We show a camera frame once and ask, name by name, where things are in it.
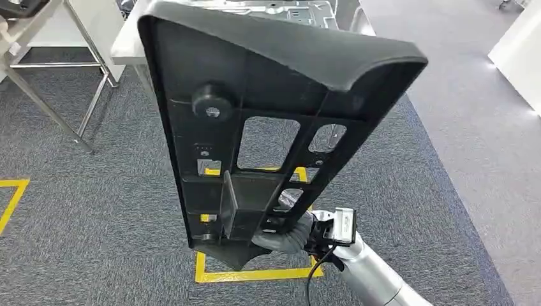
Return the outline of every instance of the yellow floor tape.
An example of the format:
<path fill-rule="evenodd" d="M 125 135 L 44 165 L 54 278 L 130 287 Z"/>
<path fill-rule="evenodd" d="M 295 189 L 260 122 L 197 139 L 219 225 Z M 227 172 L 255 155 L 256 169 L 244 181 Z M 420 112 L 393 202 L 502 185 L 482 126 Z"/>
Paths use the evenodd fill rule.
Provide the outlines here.
<path fill-rule="evenodd" d="M 276 168 L 266 168 L 265 170 L 276 170 Z M 295 173 L 299 176 L 299 181 L 307 182 L 308 175 L 306 168 L 298 167 Z M 219 169 L 205 169 L 206 175 L 220 175 Z M 201 215 L 201 222 L 209 222 L 209 215 Z M 195 261 L 195 282 L 240 282 L 240 281 L 271 281 L 277 279 L 300 279 L 305 278 L 316 264 L 314 257 L 311 258 L 311 266 L 306 268 L 287 268 L 287 269 L 272 269 L 272 270 L 253 270 L 239 272 L 207 272 L 205 269 L 206 255 L 197 252 Z M 318 267 L 314 272 L 314 277 L 323 276 L 321 267 Z"/>
<path fill-rule="evenodd" d="M 24 189 L 26 189 L 26 186 L 28 186 L 28 183 L 30 183 L 30 180 L 0 180 L 0 187 L 17 188 L 11 197 L 8 207 L 6 210 L 4 210 L 2 218 L 0 218 L 0 235 L 2 235 L 2 232 L 4 231 L 6 224 L 8 224 L 13 211 L 15 211 L 17 204 L 19 204 L 19 200 L 24 193 Z"/>

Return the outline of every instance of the stainless steel table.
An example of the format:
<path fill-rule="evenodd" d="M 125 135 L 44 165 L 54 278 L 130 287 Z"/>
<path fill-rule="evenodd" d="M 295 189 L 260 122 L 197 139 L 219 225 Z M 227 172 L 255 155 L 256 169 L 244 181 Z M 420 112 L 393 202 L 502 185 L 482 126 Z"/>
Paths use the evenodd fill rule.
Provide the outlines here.
<path fill-rule="evenodd" d="M 14 56 L 10 53 L 10 50 L 17 48 L 18 46 L 26 46 L 32 38 L 39 32 L 43 25 L 50 19 L 54 12 L 60 7 L 64 6 L 74 21 L 78 30 L 83 38 L 86 40 L 89 50 L 95 59 L 95 62 L 48 62 L 48 63 L 34 63 L 34 64 L 11 64 Z M 100 94 L 108 81 L 112 87 L 118 87 L 118 83 L 112 76 L 109 67 L 101 57 L 100 53 L 94 42 L 92 41 L 86 28 L 83 26 L 81 20 L 78 18 L 73 6 L 69 0 L 50 0 L 43 9 L 32 18 L 20 19 L 20 20 L 8 20 L 7 31 L 5 23 L 1 25 L 2 32 L 0 33 L 0 70 L 19 86 L 29 97 L 36 103 L 47 115 L 49 115 L 58 125 L 69 134 L 71 139 L 79 144 L 86 152 L 92 152 L 92 148 L 82 139 L 85 128 L 90 120 L 90 117 L 94 111 L 94 107 L 100 97 Z M 83 117 L 81 124 L 77 131 L 73 130 L 66 121 L 43 99 L 35 92 L 32 87 L 17 73 L 18 68 L 66 68 L 66 67 L 100 67 L 103 72 L 103 78 L 101 79 L 98 89 L 96 90 L 94 97 L 92 98 L 90 105 Z"/>

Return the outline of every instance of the silver robot arm segment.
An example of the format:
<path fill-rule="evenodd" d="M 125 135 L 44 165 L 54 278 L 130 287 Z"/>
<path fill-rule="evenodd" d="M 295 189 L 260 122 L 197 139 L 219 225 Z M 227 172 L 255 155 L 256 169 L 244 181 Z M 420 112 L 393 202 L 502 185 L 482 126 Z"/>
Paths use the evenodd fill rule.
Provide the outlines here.
<path fill-rule="evenodd" d="M 342 278 L 357 294 L 365 306 L 428 306 L 432 305 L 396 273 L 361 238 L 355 227 L 350 225 L 353 212 L 349 208 L 337 208 L 335 213 L 315 210 L 312 213 L 319 221 L 334 220 L 328 239 L 347 242 L 347 236 L 355 231 L 355 242 L 349 246 L 338 246 L 333 251 L 343 264 Z"/>

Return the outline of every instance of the black plastic panel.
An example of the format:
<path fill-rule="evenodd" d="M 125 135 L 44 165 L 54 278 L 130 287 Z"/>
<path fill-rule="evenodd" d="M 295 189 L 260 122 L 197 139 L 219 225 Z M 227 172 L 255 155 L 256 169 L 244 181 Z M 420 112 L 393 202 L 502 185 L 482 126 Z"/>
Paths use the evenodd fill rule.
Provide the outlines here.
<path fill-rule="evenodd" d="M 258 226 L 295 225 L 427 64 L 411 43 L 178 3 L 152 4 L 139 31 L 190 247 L 235 268 L 265 253 L 250 242 Z M 244 123 L 256 116 L 299 123 L 278 170 L 237 167 Z M 334 150 L 311 152 L 328 124 L 346 132 Z M 201 158 L 221 162 L 216 176 L 198 173 Z M 290 182 L 297 167 L 317 175 Z M 275 211 L 288 188 L 302 195 Z M 219 216 L 201 224 L 199 214 Z"/>

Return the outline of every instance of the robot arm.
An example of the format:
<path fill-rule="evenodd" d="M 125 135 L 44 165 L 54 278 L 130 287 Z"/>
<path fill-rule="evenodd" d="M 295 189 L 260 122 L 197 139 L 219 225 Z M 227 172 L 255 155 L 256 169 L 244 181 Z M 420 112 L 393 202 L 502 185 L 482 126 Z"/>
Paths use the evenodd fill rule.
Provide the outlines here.
<path fill-rule="evenodd" d="M 307 223 L 312 220 L 307 235 Z M 355 212 L 350 208 L 337 208 L 334 213 L 315 210 L 300 220 L 299 229 L 285 235 L 257 234 L 253 242 L 275 251 L 300 249 L 323 258 L 334 250 L 326 261 L 333 262 L 342 278 L 366 306 L 428 306 L 432 305 L 396 273 L 361 238 L 355 225 Z"/>

